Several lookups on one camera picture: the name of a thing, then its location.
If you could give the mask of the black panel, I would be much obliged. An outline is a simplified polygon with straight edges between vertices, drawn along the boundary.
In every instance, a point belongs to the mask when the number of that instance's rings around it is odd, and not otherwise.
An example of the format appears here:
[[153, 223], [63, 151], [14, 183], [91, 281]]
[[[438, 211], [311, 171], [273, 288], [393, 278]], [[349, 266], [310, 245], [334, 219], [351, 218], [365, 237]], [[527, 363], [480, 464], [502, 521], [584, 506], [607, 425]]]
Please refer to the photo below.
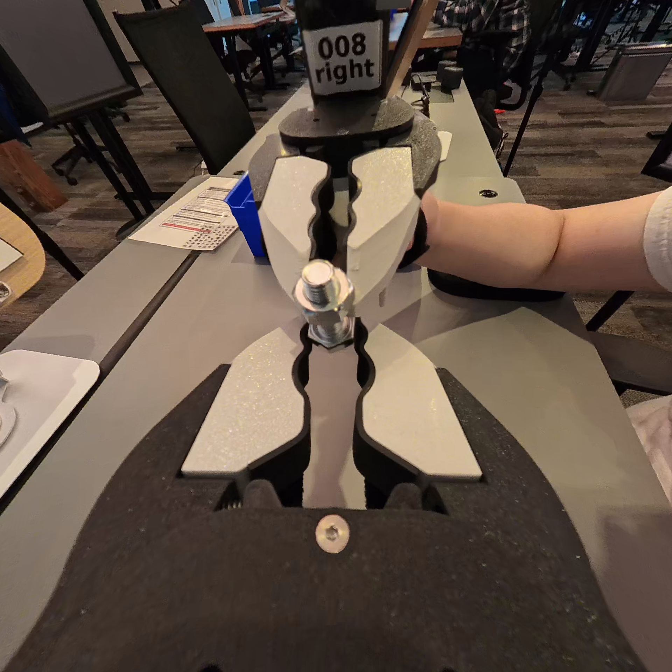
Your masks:
[[113, 12], [127, 41], [218, 174], [255, 135], [247, 106], [189, 1], [141, 13]]

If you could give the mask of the wooden top table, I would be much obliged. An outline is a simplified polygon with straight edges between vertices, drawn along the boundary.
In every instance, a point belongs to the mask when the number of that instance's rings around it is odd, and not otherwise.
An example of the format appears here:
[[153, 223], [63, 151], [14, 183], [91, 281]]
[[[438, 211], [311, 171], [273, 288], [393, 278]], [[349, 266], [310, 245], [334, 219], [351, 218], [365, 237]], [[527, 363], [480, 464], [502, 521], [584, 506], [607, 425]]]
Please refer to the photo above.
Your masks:
[[265, 105], [250, 104], [248, 101], [247, 90], [237, 58], [235, 38], [245, 32], [252, 33], [261, 42], [262, 54], [260, 61], [266, 88], [271, 90], [285, 88], [286, 84], [275, 82], [275, 71], [273, 70], [273, 58], [270, 52], [268, 31], [271, 29], [281, 29], [280, 54], [285, 58], [288, 70], [293, 71], [295, 65], [294, 49], [289, 32], [289, 27], [293, 23], [295, 23], [295, 19], [289, 14], [283, 11], [276, 11], [234, 16], [202, 26], [204, 33], [208, 36], [211, 45], [223, 64], [226, 63], [224, 57], [228, 57], [227, 63], [231, 65], [235, 87], [249, 112], [266, 112], [267, 107]]

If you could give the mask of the laminated printed instruction sheet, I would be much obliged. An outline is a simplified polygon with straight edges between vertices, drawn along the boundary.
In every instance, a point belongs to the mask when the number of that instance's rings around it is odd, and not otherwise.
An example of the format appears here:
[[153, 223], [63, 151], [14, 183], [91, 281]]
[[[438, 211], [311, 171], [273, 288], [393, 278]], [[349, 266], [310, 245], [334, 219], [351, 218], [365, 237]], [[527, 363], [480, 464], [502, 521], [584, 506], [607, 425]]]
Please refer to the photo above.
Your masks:
[[129, 239], [187, 251], [215, 251], [239, 230], [225, 201], [237, 183], [233, 178], [208, 177]]

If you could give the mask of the black board wooden back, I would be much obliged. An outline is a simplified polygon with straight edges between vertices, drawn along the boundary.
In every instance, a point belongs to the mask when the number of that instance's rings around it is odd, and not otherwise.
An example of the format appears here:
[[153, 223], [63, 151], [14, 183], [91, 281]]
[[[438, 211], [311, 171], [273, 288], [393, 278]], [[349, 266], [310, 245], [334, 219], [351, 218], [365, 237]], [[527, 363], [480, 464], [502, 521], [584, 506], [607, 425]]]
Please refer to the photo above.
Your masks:
[[384, 89], [386, 97], [397, 95], [402, 81], [411, 67], [413, 57], [421, 44], [424, 33], [432, 21], [437, 5], [438, 1], [414, 1], [412, 3], [388, 66]]

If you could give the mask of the black framed display board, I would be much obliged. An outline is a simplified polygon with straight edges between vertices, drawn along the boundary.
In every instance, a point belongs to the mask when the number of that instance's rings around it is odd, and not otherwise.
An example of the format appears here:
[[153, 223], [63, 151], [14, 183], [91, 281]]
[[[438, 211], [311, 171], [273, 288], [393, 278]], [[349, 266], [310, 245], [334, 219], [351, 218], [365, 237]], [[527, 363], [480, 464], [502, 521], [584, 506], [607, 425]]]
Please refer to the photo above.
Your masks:
[[165, 198], [105, 111], [142, 91], [96, 1], [2, 1], [1, 85], [22, 129], [72, 122], [135, 222]]

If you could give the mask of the wooden post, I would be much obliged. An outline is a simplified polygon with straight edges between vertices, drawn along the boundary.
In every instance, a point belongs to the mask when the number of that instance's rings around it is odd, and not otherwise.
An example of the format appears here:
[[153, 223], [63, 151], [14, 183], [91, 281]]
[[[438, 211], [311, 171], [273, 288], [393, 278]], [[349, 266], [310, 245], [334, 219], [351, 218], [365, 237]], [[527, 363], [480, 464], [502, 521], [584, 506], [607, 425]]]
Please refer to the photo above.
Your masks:
[[1, 184], [37, 213], [53, 212], [68, 202], [61, 189], [18, 140], [1, 143]]

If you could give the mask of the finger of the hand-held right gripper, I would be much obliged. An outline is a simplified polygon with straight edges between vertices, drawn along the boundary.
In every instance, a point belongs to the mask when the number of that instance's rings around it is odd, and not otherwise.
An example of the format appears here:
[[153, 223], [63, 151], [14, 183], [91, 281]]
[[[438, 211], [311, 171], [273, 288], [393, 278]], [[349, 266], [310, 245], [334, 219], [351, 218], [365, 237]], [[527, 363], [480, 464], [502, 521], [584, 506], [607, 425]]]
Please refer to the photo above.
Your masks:
[[268, 259], [281, 286], [295, 286], [315, 256], [313, 228], [321, 214], [318, 198], [330, 175], [328, 164], [307, 156], [275, 160], [259, 221]]
[[348, 206], [346, 275], [355, 311], [377, 311], [415, 232], [420, 198], [414, 189], [410, 147], [385, 147], [349, 165], [356, 193]]

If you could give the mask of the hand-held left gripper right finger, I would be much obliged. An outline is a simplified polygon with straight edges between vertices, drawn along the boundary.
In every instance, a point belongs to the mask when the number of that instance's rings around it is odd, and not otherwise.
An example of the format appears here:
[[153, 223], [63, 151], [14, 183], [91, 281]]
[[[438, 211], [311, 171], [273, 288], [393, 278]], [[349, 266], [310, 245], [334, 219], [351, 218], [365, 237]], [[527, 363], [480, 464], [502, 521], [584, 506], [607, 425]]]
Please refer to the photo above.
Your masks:
[[353, 459], [364, 478], [365, 506], [384, 507], [393, 489], [412, 484], [432, 501], [436, 484], [477, 483], [483, 471], [437, 369], [411, 342], [383, 324], [357, 323]]

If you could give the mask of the large steel bolt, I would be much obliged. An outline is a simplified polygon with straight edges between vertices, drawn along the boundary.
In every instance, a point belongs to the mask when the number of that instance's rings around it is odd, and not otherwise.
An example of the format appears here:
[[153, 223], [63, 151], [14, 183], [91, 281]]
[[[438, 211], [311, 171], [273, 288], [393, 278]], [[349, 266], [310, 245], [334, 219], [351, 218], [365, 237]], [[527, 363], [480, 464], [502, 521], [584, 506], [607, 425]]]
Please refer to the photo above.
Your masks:
[[295, 288], [309, 337], [329, 350], [345, 348], [354, 340], [354, 298], [345, 272], [324, 259], [304, 266]]

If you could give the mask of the wooden board document stand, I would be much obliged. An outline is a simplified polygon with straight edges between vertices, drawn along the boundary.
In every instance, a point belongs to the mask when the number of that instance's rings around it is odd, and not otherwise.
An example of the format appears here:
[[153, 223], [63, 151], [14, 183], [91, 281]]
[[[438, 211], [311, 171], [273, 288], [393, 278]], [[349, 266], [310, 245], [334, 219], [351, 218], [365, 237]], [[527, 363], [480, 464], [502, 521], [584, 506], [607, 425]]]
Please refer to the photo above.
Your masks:
[[[46, 256], [29, 225], [1, 206], [1, 238], [23, 257], [1, 273], [1, 310], [7, 310], [42, 277]], [[1, 355], [1, 496], [97, 382], [97, 363], [40, 351]]]

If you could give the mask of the blue plastic bin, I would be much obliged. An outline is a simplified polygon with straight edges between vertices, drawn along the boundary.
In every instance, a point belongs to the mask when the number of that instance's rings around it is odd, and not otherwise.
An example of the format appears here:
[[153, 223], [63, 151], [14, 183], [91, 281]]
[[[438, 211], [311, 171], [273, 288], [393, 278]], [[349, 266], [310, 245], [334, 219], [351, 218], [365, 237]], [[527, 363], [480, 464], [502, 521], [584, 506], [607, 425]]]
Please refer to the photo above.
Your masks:
[[245, 172], [238, 180], [224, 201], [230, 207], [253, 256], [267, 259], [261, 223], [248, 172]]

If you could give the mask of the grey metal bin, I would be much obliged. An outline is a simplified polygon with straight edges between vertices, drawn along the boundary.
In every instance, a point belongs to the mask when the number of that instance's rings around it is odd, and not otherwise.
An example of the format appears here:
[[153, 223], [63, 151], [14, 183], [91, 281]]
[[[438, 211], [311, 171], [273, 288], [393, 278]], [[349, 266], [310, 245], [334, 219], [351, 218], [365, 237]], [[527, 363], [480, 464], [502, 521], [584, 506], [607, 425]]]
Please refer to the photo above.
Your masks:
[[645, 100], [671, 61], [671, 43], [621, 45], [596, 92], [602, 102]]

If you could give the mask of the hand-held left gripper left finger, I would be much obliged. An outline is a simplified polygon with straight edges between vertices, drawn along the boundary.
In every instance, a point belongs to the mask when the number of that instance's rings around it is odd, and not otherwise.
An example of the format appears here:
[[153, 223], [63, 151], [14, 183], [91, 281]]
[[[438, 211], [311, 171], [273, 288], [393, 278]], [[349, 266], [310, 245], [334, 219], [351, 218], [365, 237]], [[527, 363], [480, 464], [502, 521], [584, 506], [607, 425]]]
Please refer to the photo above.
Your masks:
[[182, 476], [232, 481], [239, 493], [266, 480], [284, 506], [302, 505], [311, 452], [307, 332], [307, 324], [278, 327], [232, 360]]

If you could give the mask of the person's right forearm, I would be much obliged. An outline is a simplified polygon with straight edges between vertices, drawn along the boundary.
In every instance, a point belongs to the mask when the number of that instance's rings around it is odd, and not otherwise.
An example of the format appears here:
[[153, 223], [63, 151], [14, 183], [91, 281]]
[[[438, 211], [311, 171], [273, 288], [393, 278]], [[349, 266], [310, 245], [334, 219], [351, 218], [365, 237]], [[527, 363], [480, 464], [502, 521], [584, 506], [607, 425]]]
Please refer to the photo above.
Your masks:
[[496, 288], [663, 291], [643, 243], [657, 196], [550, 210], [532, 204], [466, 206], [427, 192], [421, 207], [428, 251], [419, 263]]

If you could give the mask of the large steel nut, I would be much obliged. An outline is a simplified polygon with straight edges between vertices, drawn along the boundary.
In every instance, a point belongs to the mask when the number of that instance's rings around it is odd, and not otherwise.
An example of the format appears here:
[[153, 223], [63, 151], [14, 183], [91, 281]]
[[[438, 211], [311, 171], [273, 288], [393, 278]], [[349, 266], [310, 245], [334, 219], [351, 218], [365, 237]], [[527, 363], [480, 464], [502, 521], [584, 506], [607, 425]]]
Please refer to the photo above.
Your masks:
[[323, 259], [303, 268], [293, 296], [312, 324], [332, 325], [354, 315], [353, 284], [342, 269]]

